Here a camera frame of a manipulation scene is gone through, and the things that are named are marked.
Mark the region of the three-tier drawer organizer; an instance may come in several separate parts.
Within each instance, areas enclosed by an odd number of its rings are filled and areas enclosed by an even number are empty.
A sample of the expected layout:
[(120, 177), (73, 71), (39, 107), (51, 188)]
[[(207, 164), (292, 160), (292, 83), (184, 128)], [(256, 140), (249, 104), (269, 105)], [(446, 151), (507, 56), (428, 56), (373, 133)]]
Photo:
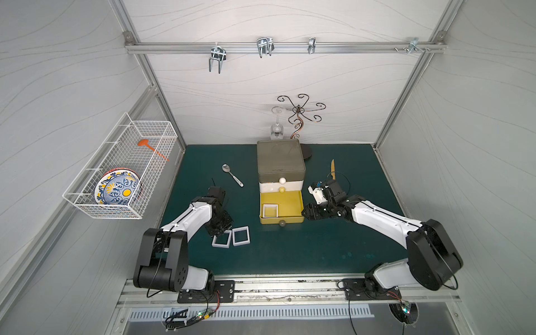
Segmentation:
[[(256, 145), (260, 222), (263, 225), (287, 226), (303, 223), (302, 189), (306, 166), (298, 140), (262, 140)], [(277, 204), (279, 216), (264, 219), (262, 206)]]

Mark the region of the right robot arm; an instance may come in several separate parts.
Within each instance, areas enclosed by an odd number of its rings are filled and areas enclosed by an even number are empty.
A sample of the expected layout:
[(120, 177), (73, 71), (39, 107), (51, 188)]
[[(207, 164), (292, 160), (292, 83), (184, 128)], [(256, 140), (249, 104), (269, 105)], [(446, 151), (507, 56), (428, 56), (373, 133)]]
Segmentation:
[(336, 180), (319, 181), (308, 187), (314, 202), (304, 207), (302, 216), (310, 221), (346, 219), (389, 237), (407, 251), (407, 257), (375, 266), (365, 274), (369, 292), (387, 292), (396, 286), (419, 284), (437, 291), (448, 286), (463, 267), (463, 260), (443, 225), (433, 219), (409, 219), (383, 209), (369, 200), (349, 196)]

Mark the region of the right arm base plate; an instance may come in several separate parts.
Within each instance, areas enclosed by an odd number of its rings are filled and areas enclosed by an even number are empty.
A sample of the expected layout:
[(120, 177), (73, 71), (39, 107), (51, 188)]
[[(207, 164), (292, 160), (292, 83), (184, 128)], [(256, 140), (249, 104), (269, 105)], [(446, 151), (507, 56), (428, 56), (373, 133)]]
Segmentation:
[(343, 279), (339, 283), (348, 301), (392, 300), (402, 299), (398, 287), (384, 288), (374, 279)]

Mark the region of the white brooch box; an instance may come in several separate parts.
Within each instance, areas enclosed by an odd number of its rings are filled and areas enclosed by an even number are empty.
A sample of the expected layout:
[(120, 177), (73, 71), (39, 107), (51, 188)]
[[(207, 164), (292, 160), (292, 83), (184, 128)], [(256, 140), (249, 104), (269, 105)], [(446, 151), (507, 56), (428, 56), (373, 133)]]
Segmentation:
[(232, 231), (225, 230), (223, 234), (214, 236), (212, 239), (212, 247), (214, 248), (230, 248), (232, 244)]
[(277, 204), (264, 204), (262, 206), (262, 217), (264, 219), (276, 218), (279, 216), (279, 206)]
[(251, 236), (248, 226), (232, 229), (232, 239), (234, 247), (241, 247), (251, 243)]

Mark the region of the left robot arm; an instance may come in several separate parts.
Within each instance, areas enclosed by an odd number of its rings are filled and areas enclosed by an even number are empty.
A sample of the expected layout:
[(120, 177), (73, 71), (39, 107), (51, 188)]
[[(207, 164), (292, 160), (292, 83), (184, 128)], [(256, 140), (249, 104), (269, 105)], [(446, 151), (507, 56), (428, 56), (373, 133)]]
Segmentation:
[(135, 287), (148, 292), (214, 293), (214, 275), (207, 269), (189, 265), (188, 243), (202, 228), (212, 238), (231, 231), (233, 220), (223, 207), (225, 195), (223, 188), (211, 186), (207, 195), (194, 198), (169, 224), (144, 232), (133, 274)]

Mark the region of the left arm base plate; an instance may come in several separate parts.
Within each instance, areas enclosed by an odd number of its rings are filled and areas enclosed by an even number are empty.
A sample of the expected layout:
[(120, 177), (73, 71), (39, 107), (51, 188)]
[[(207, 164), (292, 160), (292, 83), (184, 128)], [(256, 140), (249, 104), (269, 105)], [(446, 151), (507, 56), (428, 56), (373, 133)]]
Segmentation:
[(209, 290), (182, 290), (177, 297), (178, 304), (232, 303), (235, 300), (235, 281), (215, 281)]

